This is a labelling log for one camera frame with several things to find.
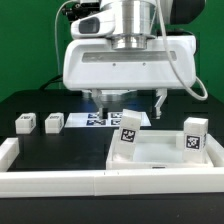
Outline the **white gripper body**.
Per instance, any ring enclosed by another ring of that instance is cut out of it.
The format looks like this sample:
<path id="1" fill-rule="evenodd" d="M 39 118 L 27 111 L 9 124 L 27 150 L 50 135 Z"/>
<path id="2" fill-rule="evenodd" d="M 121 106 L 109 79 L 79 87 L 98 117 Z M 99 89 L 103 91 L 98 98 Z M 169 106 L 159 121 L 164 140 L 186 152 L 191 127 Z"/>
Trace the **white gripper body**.
<path id="1" fill-rule="evenodd" d="M 114 50 L 104 38 L 76 39 L 65 53 L 63 83 L 70 90 L 181 89 L 196 81 L 193 36 L 158 37 L 145 50 Z"/>

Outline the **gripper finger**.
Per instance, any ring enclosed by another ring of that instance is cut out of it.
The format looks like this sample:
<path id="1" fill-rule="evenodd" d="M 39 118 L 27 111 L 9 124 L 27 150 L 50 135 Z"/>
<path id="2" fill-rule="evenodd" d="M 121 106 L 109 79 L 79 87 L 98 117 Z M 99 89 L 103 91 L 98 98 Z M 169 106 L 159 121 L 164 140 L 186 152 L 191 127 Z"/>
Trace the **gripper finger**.
<path id="1" fill-rule="evenodd" d="M 108 118 L 108 109 L 103 105 L 101 100 L 102 91 L 98 89 L 92 90 L 92 99 L 98 108 L 98 114 L 100 119 Z"/>
<path id="2" fill-rule="evenodd" d="M 162 115 L 161 107 L 167 98 L 167 90 L 165 88 L 156 89 L 153 92 L 152 117 L 159 119 Z"/>

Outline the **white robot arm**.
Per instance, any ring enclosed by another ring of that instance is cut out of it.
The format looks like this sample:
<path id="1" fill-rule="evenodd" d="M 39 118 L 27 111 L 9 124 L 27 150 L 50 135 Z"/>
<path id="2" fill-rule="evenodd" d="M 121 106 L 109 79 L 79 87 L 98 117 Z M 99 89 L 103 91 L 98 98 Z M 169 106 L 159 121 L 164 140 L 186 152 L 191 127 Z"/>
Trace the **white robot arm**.
<path id="1" fill-rule="evenodd" d="M 205 5 L 206 0 L 82 0 L 64 57 L 65 87 L 88 90 L 102 118 L 104 94 L 152 89 L 157 116 L 169 89 L 205 100 L 207 93 L 192 90 L 201 82 L 195 36 L 165 29 L 192 22 Z"/>

